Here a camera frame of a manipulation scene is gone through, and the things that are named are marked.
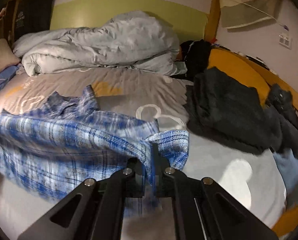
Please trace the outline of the blue white plaid shirt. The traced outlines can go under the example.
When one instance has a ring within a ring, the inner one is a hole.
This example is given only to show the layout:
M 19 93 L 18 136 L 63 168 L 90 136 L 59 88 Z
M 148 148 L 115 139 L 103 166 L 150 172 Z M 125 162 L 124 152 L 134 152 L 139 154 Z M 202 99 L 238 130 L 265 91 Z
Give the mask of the blue white plaid shirt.
M 87 178 L 102 180 L 137 158 L 145 183 L 154 177 L 153 150 L 183 169 L 189 133 L 160 131 L 158 122 L 100 110 L 91 86 L 79 97 L 51 94 L 20 115 L 0 113 L 0 173 L 46 200 L 60 200 Z

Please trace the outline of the dark clothing by duvet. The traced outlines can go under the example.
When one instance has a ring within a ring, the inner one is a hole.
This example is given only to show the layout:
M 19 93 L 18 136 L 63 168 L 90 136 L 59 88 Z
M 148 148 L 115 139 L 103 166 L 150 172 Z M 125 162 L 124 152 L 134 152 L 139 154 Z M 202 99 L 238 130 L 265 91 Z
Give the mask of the dark clothing by duvet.
M 185 63 L 187 72 L 178 77 L 181 80 L 193 81 L 197 74 L 208 67 L 208 59 L 212 44 L 203 39 L 200 41 L 185 41 L 180 45 L 182 62 Z

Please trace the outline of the grey printed bed sheet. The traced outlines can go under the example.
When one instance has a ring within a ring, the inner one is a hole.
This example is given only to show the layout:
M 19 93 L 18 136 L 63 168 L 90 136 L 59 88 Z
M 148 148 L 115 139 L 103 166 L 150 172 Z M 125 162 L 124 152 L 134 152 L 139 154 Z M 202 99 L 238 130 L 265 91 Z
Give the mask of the grey printed bed sheet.
M 146 121 L 157 119 L 161 131 L 183 129 L 187 122 L 186 81 L 141 70 L 95 68 L 76 72 L 15 76 L 0 90 L 0 112 L 21 114 L 40 107 L 53 92 L 80 96 L 87 85 L 95 91 L 103 111 L 112 111 Z M 259 156 L 225 147 L 192 134 L 184 172 L 201 179 L 211 177 L 221 186 L 237 185 L 248 174 L 250 196 L 234 196 L 268 227 L 285 210 L 285 186 L 270 151 Z M 53 204 L 0 176 L 0 227 L 17 239 Z

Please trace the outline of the light blue garment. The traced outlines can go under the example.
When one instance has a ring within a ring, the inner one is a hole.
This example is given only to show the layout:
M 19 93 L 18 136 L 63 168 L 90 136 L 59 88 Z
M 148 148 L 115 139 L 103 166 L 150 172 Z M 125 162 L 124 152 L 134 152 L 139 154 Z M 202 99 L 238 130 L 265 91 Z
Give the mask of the light blue garment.
M 273 157 L 285 185 L 287 209 L 291 209 L 298 205 L 298 159 L 289 148 Z

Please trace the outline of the black jacket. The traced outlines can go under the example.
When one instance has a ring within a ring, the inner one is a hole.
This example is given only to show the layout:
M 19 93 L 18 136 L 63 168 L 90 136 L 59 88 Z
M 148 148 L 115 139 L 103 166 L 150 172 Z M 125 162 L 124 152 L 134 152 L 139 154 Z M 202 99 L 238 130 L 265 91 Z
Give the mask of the black jacket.
M 254 155 L 278 150 L 281 134 L 270 123 L 256 88 L 212 67 L 197 74 L 186 89 L 184 108 L 192 133 Z

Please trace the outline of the black jeans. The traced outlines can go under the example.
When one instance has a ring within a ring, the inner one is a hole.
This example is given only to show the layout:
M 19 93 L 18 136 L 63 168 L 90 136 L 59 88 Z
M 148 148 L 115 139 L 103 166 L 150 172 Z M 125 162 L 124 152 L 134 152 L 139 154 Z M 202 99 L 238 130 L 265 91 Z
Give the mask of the black jeans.
M 274 147 L 274 151 L 283 153 L 284 150 L 291 149 L 298 158 L 298 116 L 293 108 L 292 93 L 274 84 L 265 103 L 270 116 L 276 117 L 279 122 L 278 146 Z

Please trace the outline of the orange yellow cushion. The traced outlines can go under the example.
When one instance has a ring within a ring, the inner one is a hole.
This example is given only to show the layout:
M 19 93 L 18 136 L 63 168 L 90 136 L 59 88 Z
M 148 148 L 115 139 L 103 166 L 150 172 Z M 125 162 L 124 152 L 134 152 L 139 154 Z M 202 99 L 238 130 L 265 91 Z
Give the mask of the orange yellow cushion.
M 236 54 L 227 50 L 211 49 L 208 58 L 208 69 L 212 67 L 217 67 L 220 71 L 225 72 L 228 76 L 247 87 L 256 88 L 261 105 L 265 104 L 270 91 L 269 85 L 260 74 Z

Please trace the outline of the blue pillow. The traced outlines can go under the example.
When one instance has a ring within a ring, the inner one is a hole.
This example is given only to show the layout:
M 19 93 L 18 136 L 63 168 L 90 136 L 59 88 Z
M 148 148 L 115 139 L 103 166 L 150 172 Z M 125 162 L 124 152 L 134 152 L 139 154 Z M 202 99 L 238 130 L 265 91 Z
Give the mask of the blue pillow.
M 0 73 L 0 90 L 2 90 L 8 84 L 8 82 L 16 75 L 18 69 L 19 67 L 17 65 L 10 66 Z

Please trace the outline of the grey rumpled duvet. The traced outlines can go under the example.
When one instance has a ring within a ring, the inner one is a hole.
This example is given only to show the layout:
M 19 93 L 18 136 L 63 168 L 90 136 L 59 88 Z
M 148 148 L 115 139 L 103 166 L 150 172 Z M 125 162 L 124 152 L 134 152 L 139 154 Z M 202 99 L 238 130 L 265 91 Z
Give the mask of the grey rumpled duvet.
M 83 68 L 129 68 L 166 76 L 187 72 L 177 61 L 179 39 L 169 24 L 131 11 L 99 28 L 65 28 L 30 33 L 13 45 L 29 76 Z

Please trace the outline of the hanging patchwork curtain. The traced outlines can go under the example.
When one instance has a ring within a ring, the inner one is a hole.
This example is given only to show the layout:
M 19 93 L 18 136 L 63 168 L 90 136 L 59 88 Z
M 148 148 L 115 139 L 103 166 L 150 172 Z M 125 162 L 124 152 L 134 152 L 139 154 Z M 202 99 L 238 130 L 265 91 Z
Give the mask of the hanging patchwork curtain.
M 277 19 L 282 0 L 219 0 L 219 3 L 221 25 L 225 29 L 244 28 L 274 20 L 283 29 L 289 30 Z

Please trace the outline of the black hanging garment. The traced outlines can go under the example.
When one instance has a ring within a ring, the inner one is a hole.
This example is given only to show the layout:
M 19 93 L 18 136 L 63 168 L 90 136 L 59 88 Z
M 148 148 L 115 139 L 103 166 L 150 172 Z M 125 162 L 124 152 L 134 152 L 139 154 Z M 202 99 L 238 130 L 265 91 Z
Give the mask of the black hanging garment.
M 25 34 L 50 29 L 53 0 L 20 0 L 14 23 L 14 41 Z

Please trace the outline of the wooden bed frame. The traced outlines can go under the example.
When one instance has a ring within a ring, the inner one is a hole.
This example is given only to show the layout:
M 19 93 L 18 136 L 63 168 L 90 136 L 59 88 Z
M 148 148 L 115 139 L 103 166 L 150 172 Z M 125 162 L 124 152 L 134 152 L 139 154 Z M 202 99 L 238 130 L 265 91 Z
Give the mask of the wooden bed frame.
M 208 42 L 215 42 L 217 29 L 220 23 L 220 3 L 219 0 L 211 0 L 210 10 L 207 15 L 208 22 L 205 27 L 204 38 Z M 267 70 L 259 64 L 250 61 L 246 56 L 231 52 L 240 61 L 244 61 L 257 75 L 269 85 L 278 84 L 282 89 L 288 90 L 293 96 L 293 107 L 298 111 L 298 92 L 282 80 L 273 70 Z M 288 237 L 298 229 L 298 205 L 283 213 L 272 228 L 279 237 Z

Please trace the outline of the white wall socket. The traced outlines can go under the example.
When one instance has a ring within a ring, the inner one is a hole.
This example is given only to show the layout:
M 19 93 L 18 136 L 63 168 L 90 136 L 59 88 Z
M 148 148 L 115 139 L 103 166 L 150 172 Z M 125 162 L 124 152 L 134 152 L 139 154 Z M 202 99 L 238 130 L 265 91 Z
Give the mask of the white wall socket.
M 289 36 L 288 33 L 280 33 L 278 42 L 281 46 L 291 49 L 292 38 Z

